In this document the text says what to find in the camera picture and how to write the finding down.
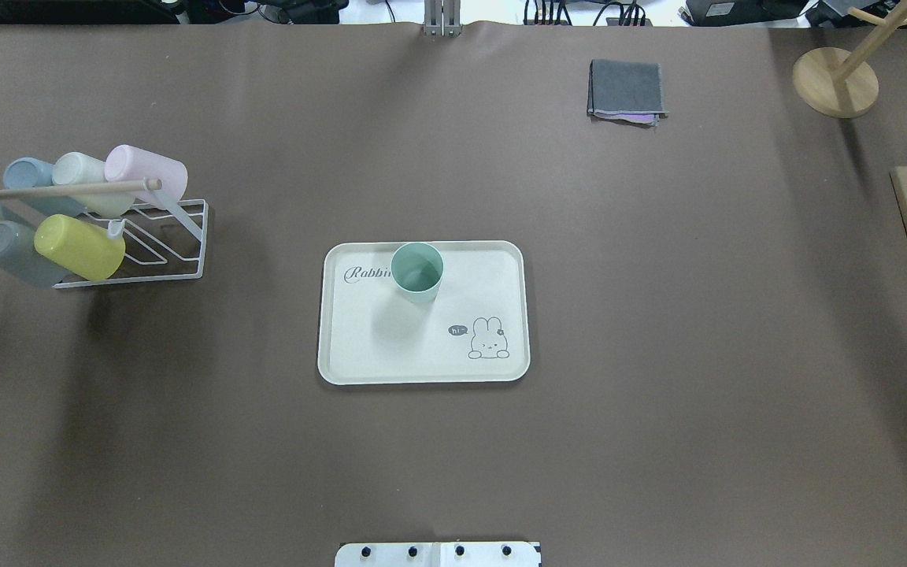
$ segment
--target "gray blue cup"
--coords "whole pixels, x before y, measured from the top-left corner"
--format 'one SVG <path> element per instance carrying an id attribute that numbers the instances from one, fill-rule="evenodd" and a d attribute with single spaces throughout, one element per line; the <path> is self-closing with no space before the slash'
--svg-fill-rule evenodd
<path id="1" fill-rule="evenodd" d="M 0 268 L 33 287 L 51 287 L 69 271 L 33 249 L 33 230 L 12 221 L 0 221 Z"/>
<path id="2" fill-rule="evenodd" d="M 54 165 L 33 157 L 21 157 L 6 166 L 2 173 L 2 184 L 6 189 L 28 189 L 28 187 L 51 186 Z M 78 217 L 86 207 L 71 197 L 23 198 L 24 203 L 44 216 L 68 215 Z"/>

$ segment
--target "black device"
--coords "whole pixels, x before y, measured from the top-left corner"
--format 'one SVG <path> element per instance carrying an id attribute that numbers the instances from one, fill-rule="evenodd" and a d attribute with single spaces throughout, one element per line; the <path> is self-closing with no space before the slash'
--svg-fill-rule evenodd
<path id="1" fill-rule="evenodd" d="M 807 0 L 686 0 L 681 17 L 691 25 L 719 26 L 795 18 Z"/>
<path id="2" fill-rule="evenodd" d="M 179 23 L 158 0 L 0 0 L 0 23 Z"/>
<path id="3" fill-rule="evenodd" d="M 813 28 L 859 28 L 870 25 L 849 15 L 850 8 L 859 8 L 879 18 L 886 17 L 898 3 L 895 0 L 820 0 L 807 10 L 807 21 Z"/>
<path id="4" fill-rule="evenodd" d="M 349 0 L 259 0 L 280 8 L 282 23 L 338 23 L 338 11 L 349 6 Z"/>

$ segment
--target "cup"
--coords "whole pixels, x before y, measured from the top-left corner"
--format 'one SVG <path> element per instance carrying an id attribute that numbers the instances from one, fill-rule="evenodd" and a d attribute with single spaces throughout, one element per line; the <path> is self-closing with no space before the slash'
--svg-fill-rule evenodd
<path id="1" fill-rule="evenodd" d="M 33 246 L 40 255 L 89 281 L 114 276 L 125 258 L 125 239 L 120 234 L 108 238 L 103 228 L 65 215 L 44 219 Z"/>
<path id="2" fill-rule="evenodd" d="M 51 179 L 54 184 L 104 183 L 104 162 L 78 151 L 69 151 L 54 162 Z M 72 198 L 107 219 L 120 218 L 135 202 L 135 196 L 131 193 L 76 195 Z"/>
<path id="3" fill-rule="evenodd" d="M 54 184 L 51 180 L 53 171 L 54 165 L 48 164 L 47 161 L 40 161 L 33 157 L 21 157 L 6 166 L 2 173 L 2 184 L 6 189 L 48 187 Z M 86 209 L 71 197 L 22 198 L 21 201 L 46 217 L 51 215 L 78 217 Z"/>
<path id="4" fill-rule="evenodd" d="M 68 270 L 37 254 L 33 235 L 29 227 L 0 221 L 0 268 L 33 287 L 54 286 L 68 276 Z"/>
<path id="5" fill-rule="evenodd" d="M 391 276 L 411 302 L 431 302 L 443 278 L 443 257 L 431 244 L 402 244 L 391 258 Z"/>
<path id="6" fill-rule="evenodd" d="M 163 183 L 161 191 L 180 201 L 187 189 L 187 168 L 176 159 L 162 157 L 154 152 L 140 150 L 128 144 L 122 144 L 111 150 L 104 164 L 104 177 L 109 182 L 132 182 L 133 180 L 159 179 Z M 166 210 L 151 191 L 137 191 L 136 198 L 155 207 Z"/>

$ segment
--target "folded cloth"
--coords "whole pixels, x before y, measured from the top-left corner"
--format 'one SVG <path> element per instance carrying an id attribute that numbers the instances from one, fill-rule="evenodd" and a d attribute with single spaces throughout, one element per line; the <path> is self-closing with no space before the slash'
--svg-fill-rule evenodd
<path id="1" fill-rule="evenodd" d="M 605 120 L 655 125 L 663 109 L 660 66 L 651 62 L 593 60 L 587 114 Z"/>

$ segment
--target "yellow cup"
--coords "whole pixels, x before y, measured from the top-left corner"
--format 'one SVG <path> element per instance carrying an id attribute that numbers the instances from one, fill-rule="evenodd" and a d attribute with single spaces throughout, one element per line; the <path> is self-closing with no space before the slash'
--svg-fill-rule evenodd
<path id="1" fill-rule="evenodd" d="M 44 219 L 33 235 L 40 255 L 89 281 L 107 280 L 125 258 L 125 239 L 111 240 L 103 228 L 65 215 Z"/>

